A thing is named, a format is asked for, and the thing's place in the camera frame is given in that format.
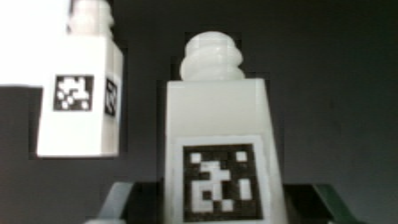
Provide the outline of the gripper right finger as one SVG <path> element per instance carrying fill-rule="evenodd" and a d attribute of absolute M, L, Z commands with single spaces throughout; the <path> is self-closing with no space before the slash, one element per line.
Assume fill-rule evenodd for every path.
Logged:
<path fill-rule="evenodd" d="M 331 214 L 327 224 L 363 224 L 354 216 L 335 187 L 329 184 L 315 184 L 313 188 L 320 196 L 322 205 L 326 206 L 327 212 Z"/>

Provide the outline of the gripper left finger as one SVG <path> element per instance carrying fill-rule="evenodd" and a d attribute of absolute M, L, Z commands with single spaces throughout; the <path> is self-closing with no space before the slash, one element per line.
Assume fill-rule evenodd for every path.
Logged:
<path fill-rule="evenodd" d="M 134 183 L 130 182 L 112 184 L 98 216 L 86 221 L 86 224 L 127 224 L 123 213 L 132 189 Z"/>

